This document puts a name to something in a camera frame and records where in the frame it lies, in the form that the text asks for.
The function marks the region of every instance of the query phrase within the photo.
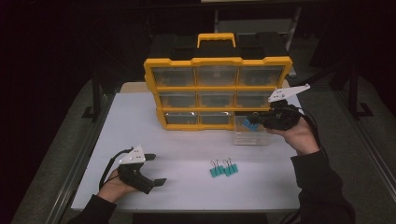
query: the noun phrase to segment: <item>small drawer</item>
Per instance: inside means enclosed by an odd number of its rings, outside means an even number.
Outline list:
[[[196,67],[197,84],[200,86],[235,85],[237,67],[235,66],[200,66]]]
[[[276,85],[280,79],[284,66],[254,66],[241,67],[239,70],[240,86],[269,86]]]
[[[197,112],[166,112],[164,113],[168,124],[196,124]]]
[[[238,91],[236,107],[269,107],[268,98],[271,91]]]
[[[199,106],[232,107],[234,91],[198,91]]]
[[[195,91],[161,91],[163,107],[195,107]]]
[[[194,86],[192,67],[155,67],[152,73],[157,86]]]
[[[200,112],[202,124],[231,124],[232,112]]]
[[[249,128],[243,125],[247,115],[234,116],[234,132],[233,132],[233,143],[235,145],[255,145],[255,146],[266,146],[271,143],[272,135],[265,131],[264,127],[259,124],[257,131],[253,132]]]

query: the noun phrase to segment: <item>teal binder clip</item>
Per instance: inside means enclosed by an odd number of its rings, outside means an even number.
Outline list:
[[[231,158],[224,160],[224,164],[227,166],[224,168],[225,175],[230,176],[238,172],[238,167],[231,163]]]
[[[213,165],[213,168],[210,169],[210,174],[212,174],[212,177],[216,177],[216,176],[225,174],[224,167],[222,165],[219,165],[218,160],[211,161],[210,163]]]
[[[242,122],[242,125],[249,128],[251,131],[256,132],[257,128],[259,127],[259,123],[250,123],[248,119],[245,119]]]

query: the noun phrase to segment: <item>table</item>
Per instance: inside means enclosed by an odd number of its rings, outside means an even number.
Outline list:
[[[289,102],[300,106],[296,96],[290,97]],[[142,192],[127,195],[118,202],[118,209],[133,212],[275,212],[299,207],[300,189],[290,161],[295,151],[282,137],[274,135],[266,147],[235,146],[232,131],[166,131],[157,121],[155,108],[150,92],[126,92],[115,96],[72,209],[83,209],[91,195],[98,191],[99,180],[110,158],[138,145],[145,153],[157,155],[154,161],[145,162],[142,174],[152,180],[167,180],[149,195]],[[209,172],[210,162],[228,158],[237,165],[239,172],[213,178]]]

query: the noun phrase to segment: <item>black cable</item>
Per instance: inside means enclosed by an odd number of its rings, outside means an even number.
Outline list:
[[[307,114],[307,115],[302,114],[302,117],[308,123],[308,125],[311,127],[312,133],[315,137],[315,140],[317,141],[320,151],[323,153],[326,161],[329,162],[329,156],[327,154],[326,148],[320,142],[318,125],[317,125],[317,122],[315,121],[314,116],[312,116],[312,114],[305,109],[302,109],[300,107],[298,109],[301,109],[305,114]]]
[[[110,180],[112,180],[112,179],[115,179],[115,178],[117,178],[117,177],[119,177],[119,176],[116,175],[116,176],[113,176],[113,177],[109,178],[107,181],[105,181],[105,183],[103,183],[103,185],[105,185],[108,181],[110,181]]]
[[[131,149],[125,149],[125,150],[123,150],[123,151],[117,153],[113,158],[110,159],[110,161],[108,162],[108,165],[107,165],[105,171],[103,172],[102,178],[100,179],[100,182],[99,182],[99,189],[101,189],[102,186],[106,183],[106,182],[105,182],[105,179],[106,179],[106,177],[107,177],[108,171],[110,171],[111,166],[113,166],[113,163],[114,163],[114,161],[116,160],[116,158],[117,158],[120,154],[122,154],[122,153],[129,153],[129,152],[131,152],[133,149],[134,149],[133,147],[132,147]]]

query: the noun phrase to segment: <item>black sleeve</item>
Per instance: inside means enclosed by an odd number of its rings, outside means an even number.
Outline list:
[[[321,152],[291,158],[302,189],[300,200],[301,222],[355,223],[355,210],[344,198],[341,177],[330,167]]]
[[[117,205],[110,203],[96,195],[92,195],[90,201],[82,212],[72,218],[69,224],[102,224],[108,223]]]

